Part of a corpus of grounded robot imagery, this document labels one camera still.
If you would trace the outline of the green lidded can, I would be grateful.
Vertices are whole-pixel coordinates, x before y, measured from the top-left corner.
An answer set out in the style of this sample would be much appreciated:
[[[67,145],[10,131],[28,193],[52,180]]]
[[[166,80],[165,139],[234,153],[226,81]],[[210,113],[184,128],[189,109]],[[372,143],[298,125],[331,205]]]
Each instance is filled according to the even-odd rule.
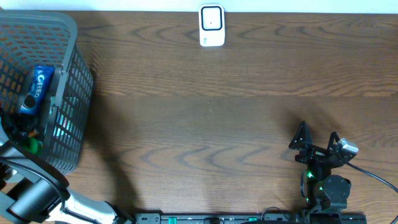
[[[36,138],[28,138],[23,144],[23,148],[34,155],[39,155],[42,150],[42,142]]]

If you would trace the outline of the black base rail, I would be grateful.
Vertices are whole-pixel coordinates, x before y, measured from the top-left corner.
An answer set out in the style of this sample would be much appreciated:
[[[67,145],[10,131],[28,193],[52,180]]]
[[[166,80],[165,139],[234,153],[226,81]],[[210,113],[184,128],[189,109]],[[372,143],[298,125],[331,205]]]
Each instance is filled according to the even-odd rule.
[[[367,224],[364,215],[311,214],[308,218],[282,213],[260,214],[159,214],[137,213],[134,215],[137,224],[256,224],[256,223],[340,223]]]

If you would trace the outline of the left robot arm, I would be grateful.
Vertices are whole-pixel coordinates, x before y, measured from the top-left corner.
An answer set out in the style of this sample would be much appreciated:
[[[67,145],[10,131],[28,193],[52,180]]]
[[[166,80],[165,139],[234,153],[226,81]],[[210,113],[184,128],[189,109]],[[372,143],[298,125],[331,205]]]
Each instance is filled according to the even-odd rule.
[[[136,219],[108,202],[92,200],[69,189],[56,168],[25,150],[17,126],[1,110],[1,166],[23,176],[1,193],[1,216],[12,223],[135,223]]]

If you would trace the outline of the grey plastic mesh basket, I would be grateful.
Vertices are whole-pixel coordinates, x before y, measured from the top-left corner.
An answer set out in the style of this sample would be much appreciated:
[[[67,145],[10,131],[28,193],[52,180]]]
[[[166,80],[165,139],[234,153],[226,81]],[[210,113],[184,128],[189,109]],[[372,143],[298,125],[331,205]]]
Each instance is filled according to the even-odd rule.
[[[76,43],[78,28],[59,12],[1,11],[1,105],[18,112],[36,66],[55,68],[40,106],[39,157],[62,174],[80,159],[94,78]]]

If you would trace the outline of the orange snack packet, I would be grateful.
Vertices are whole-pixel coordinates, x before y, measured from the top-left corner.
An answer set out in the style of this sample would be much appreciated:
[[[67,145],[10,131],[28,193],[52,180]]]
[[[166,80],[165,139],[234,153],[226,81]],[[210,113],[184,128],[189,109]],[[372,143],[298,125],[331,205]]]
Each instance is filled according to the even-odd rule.
[[[36,138],[37,136],[39,136],[40,133],[37,130],[33,130],[29,133],[28,137],[29,138]]]

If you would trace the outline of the blue Oreo cookie pack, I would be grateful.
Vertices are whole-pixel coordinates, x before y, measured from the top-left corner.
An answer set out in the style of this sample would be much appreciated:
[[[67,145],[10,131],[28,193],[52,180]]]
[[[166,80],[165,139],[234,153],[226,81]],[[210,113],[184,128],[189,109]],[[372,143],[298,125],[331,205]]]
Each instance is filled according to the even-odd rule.
[[[51,66],[36,66],[30,83],[29,91],[19,109],[19,113],[32,116],[38,115],[45,95],[50,88],[55,68]]]

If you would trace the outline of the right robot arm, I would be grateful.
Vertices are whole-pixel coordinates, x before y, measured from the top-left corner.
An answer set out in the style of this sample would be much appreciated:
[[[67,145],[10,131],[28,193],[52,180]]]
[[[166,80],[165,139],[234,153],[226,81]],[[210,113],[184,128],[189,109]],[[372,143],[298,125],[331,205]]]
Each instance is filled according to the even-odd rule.
[[[289,149],[297,150],[295,160],[307,166],[300,179],[300,191],[307,199],[307,208],[296,213],[291,220],[342,223],[341,211],[347,208],[351,182],[340,175],[333,175],[331,170],[344,166],[358,150],[344,148],[344,142],[336,132],[330,134],[326,148],[314,145],[304,121],[300,123]]]

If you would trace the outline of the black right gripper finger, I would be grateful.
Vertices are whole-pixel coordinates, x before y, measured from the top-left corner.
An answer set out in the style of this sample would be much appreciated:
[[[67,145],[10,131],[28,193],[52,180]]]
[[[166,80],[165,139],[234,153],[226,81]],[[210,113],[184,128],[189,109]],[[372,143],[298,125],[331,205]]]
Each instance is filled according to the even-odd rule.
[[[333,131],[330,134],[330,138],[328,141],[327,149],[331,149],[334,144],[337,144],[340,141],[340,137],[338,136],[336,131]]]
[[[312,137],[309,127],[305,121],[302,121],[298,127],[298,131],[289,144],[289,149],[301,151],[308,149],[310,144],[312,144]]]

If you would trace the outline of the white barcode scanner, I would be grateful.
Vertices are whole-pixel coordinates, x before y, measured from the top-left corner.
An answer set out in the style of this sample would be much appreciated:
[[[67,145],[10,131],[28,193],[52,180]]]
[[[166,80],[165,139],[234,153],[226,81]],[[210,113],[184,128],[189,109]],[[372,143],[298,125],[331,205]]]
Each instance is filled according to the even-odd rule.
[[[224,8],[219,4],[204,4],[199,12],[200,45],[202,47],[220,47],[224,45],[225,18]]]

